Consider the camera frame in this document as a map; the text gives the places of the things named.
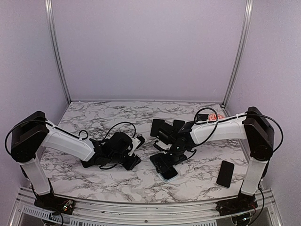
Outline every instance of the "gray marble veining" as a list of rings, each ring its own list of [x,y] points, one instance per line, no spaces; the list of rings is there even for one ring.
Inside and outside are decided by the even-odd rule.
[[[110,127],[121,121],[135,124],[145,144],[135,153],[142,162],[132,171],[122,166],[100,170],[97,166],[83,168],[80,160],[54,150],[45,150],[41,165],[57,194],[113,202],[190,202],[236,195],[247,169],[247,162],[236,140],[207,142],[198,147],[196,155],[175,166],[179,176],[163,182],[149,160],[158,150],[150,137],[151,121],[161,118],[191,121],[197,110],[210,106],[223,114],[219,105],[175,102],[73,102],[64,114],[61,128],[74,134],[81,129],[94,139],[101,139]],[[132,134],[131,126],[118,129]],[[229,189],[217,186],[222,160],[235,164]]]

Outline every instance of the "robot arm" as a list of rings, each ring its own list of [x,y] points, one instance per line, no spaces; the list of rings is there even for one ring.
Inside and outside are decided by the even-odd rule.
[[[202,144],[215,126],[216,130],[207,141],[247,139],[251,151],[250,161],[238,198],[217,203],[217,210],[221,216],[250,210],[252,206],[257,207],[254,194],[273,155],[274,145],[274,129],[265,118],[257,115],[261,115],[261,112],[256,107],[250,107],[246,113],[218,122],[205,121],[197,125],[191,121],[180,130],[162,123],[155,133],[160,141],[154,146],[163,152],[151,156],[150,160],[158,173],[168,172],[174,165],[186,160],[185,151],[191,152],[194,147]]]
[[[20,164],[34,187],[37,195],[35,205],[65,211],[68,207],[60,204],[65,200],[54,195],[36,157],[39,147],[48,147],[73,155],[81,160],[84,168],[120,163],[125,169],[132,170],[141,162],[134,151],[144,141],[142,136],[131,138],[123,132],[116,132],[110,139],[102,141],[83,140],[47,121],[43,112],[35,112],[12,130],[11,156]]]

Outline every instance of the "wire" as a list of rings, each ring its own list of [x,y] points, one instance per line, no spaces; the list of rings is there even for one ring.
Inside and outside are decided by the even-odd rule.
[[[262,208],[261,208],[259,214],[257,215],[257,217],[256,217],[249,225],[253,224],[253,223],[255,222],[255,220],[258,219],[258,217],[261,215],[261,213],[262,213],[262,211],[263,211],[263,208],[264,208],[264,195],[263,195],[262,189],[261,189],[260,187],[259,187],[258,189],[259,189],[259,191],[260,191],[260,193],[261,193],[261,195],[262,195]]]
[[[268,116],[266,116],[266,115],[263,115],[263,114],[247,114],[247,115],[248,115],[248,116],[258,116],[258,117],[262,117],[262,118],[269,119],[269,120],[273,121],[273,122],[278,126],[278,128],[279,128],[279,130],[280,130],[280,133],[281,133],[281,140],[280,140],[280,143],[278,144],[278,146],[273,150],[273,153],[274,153],[275,151],[277,151],[277,150],[279,149],[279,147],[282,145],[283,140],[284,140],[283,130],[282,130],[281,126],[279,125],[279,123],[276,122],[275,119],[273,119],[273,118],[271,118],[271,117],[268,117]]]
[[[257,212],[256,207],[255,207],[254,205],[250,205],[250,206],[253,207],[253,209],[254,209],[254,214],[255,214],[255,213]]]
[[[193,119],[194,124],[196,124],[196,125],[201,125],[201,124],[203,124],[203,122],[198,123],[198,121],[197,121],[197,120],[198,120],[198,114],[199,114],[201,111],[203,111],[203,110],[210,110],[210,111],[213,111],[214,114],[215,114],[215,116],[216,116],[216,120],[218,121],[218,113],[216,112],[216,110],[214,110],[214,109],[211,108],[211,107],[203,107],[202,109],[198,110],[198,112],[194,115],[194,119]]]
[[[29,123],[29,122],[40,122],[40,123],[45,123],[45,124],[47,124],[47,125],[49,125],[49,126],[53,126],[51,123],[49,123],[49,122],[47,122],[47,121],[43,121],[43,120],[28,120],[28,121],[22,121],[22,122],[20,122],[20,123],[18,123],[18,124],[16,124],[8,133],[7,133],[7,135],[6,135],[6,137],[5,137],[5,141],[4,141],[4,145],[5,145],[5,150],[6,150],[6,152],[9,154],[9,155],[11,155],[10,154],[10,152],[8,151],[8,146],[7,146],[7,142],[8,142],[8,137],[9,137],[9,135],[17,128],[17,127],[19,127],[19,126],[22,126],[22,125],[24,125],[24,124],[27,124],[27,123]]]
[[[34,196],[36,197],[37,200],[39,200],[41,202],[41,199],[38,197],[38,195],[36,194],[36,192],[34,191],[33,189],[33,185],[32,185],[32,192],[34,194]],[[60,226],[63,226],[64,225],[64,218],[62,216],[62,213],[60,211],[58,211],[56,208],[53,208],[53,207],[50,207],[50,206],[47,206],[45,207],[44,209],[51,209],[52,211],[56,212],[58,215],[60,215],[61,219],[62,219],[62,223]]]
[[[120,125],[120,124],[130,124],[130,125],[132,125],[133,128],[134,128],[133,138],[135,137],[135,135],[136,135],[136,126],[135,126],[133,123],[131,123],[131,122],[128,122],[128,121],[122,121],[122,122],[119,122],[119,123],[115,124],[114,126],[112,126],[111,129],[109,129],[109,131],[108,131],[107,134],[105,135],[105,137],[104,137],[103,140],[105,140],[105,139],[107,138],[108,134],[111,132],[111,130],[112,130],[114,127],[116,127],[116,126],[118,126],[118,125]]]
[[[187,159],[185,159],[184,161],[187,161],[188,159],[191,159],[195,154],[196,154],[197,150],[195,149],[193,154],[191,156],[189,156]]]
[[[113,166],[111,166],[111,167],[108,167],[108,168],[102,168],[101,166],[99,167],[101,170],[110,170],[110,169],[112,169],[112,168],[115,168],[116,166],[118,166],[119,164],[121,164],[121,162],[118,162],[118,163],[116,163],[116,164],[114,164]]]
[[[218,122],[219,122],[219,121],[216,121],[216,125],[215,125],[215,127],[213,128],[212,132],[209,134],[209,136],[207,136],[207,138],[206,138],[203,142],[201,142],[201,143],[199,143],[199,144],[197,144],[197,145],[194,145],[193,147],[187,147],[187,148],[184,149],[183,151],[187,151],[187,150],[189,150],[189,149],[192,149],[192,148],[195,148],[195,147],[198,147],[198,146],[203,145],[207,140],[210,139],[210,137],[212,136],[212,134],[214,134],[214,132],[216,131]]]
[[[62,222],[61,222],[61,225],[60,226],[63,226],[64,225],[64,217],[63,217],[63,215],[62,215],[62,213],[60,212],[60,211],[58,211],[56,208],[53,208],[53,207],[50,207],[50,206],[48,206],[48,207],[45,207],[46,209],[51,209],[52,211],[54,211],[54,212],[56,212],[58,215],[60,215],[60,217],[61,217],[61,219],[62,219]]]
[[[89,137],[89,134],[88,134],[88,132],[87,132],[86,130],[82,129],[82,130],[79,132],[79,137],[80,137],[80,134],[81,134],[82,132],[85,132],[87,136],[84,137],[84,138],[81,138],[81,139],[82,139],[82,140],[86,140],[86,139]]]

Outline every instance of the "phone screen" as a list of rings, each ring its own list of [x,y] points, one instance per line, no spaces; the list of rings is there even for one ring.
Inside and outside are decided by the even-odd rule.
[[[220,186],[229,188],[231,185],[233,170],[234,170],[233,163],[228,161],[222,161],[222,165],[216,183]]]
[[[162,179],[164,181],[169,181],[173,178],[175,178],[178,175],[178,172],[175,170],[174,167],[169,168],[169,170],[165,173],[160,173]]]

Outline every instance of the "smartphone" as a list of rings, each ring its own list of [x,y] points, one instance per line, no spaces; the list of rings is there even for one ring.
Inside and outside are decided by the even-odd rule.
[[[159,133],[159,128],[164,124],[165,120],[163,119],[153,119],[151,124],[150,136],[156,137]]]
[[[216,184],[225,188],[229,188],[233,176],[234,164],[228,161],[222,161],[220,172],[218,174]]]
[[[165,173],[159,173],[160,177],[162,178],[162,180],[164,180],[165,182],[167,181],[171,181],[172,179],[174,179],[175,177],[178,176],[178,172],[175,170],[174,167],[169,168],[169,170]]]

